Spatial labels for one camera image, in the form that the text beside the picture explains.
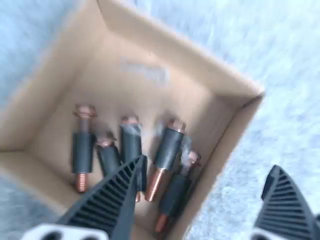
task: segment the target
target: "threaded shank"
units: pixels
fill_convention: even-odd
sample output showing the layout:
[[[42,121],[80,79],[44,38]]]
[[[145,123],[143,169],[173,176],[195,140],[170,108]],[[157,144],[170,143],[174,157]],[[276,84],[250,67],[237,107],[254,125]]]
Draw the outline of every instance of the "threaded shank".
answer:
[[[135,202],[136,203],[139,203],[141,200],[141,193],[138,191],[135,195]]]
[[[151,179],[151,183],[146,191],[145,200],[148,202],[153,202],[156,198],[157,191],[159,189],[161,179],[165,173],[164,168],[157,168]]]
[[[156,233],[163,233],[169,221],[169,217],[165,214],[161,214],[156,221],[154,231]]]
[[[86,173],[76,174],[75,188],[79,193],[83,193],[88,188],[88,176]]]

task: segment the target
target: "brown cardboard box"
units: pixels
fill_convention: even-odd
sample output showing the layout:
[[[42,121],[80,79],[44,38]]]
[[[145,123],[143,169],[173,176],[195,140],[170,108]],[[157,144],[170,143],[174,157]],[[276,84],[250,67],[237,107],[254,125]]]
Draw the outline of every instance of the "brown cardboard box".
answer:
[[[251,80],[122,3],[83,1],[1,114],[0,169],[63,214],[80,197],[70,185],[75,103],[95,105],[115,133],[122,115],[137,114],[151,133],[157,119],[173,113],[186,122],[203,160],[188,206],[168,235],[182,239],[262,95]],[[142,143],[152,157],[152,135]],[[95,159],[89,184],[101,176]],[[154,239],[156,216],[156,203],[137,204],[132,239]]]

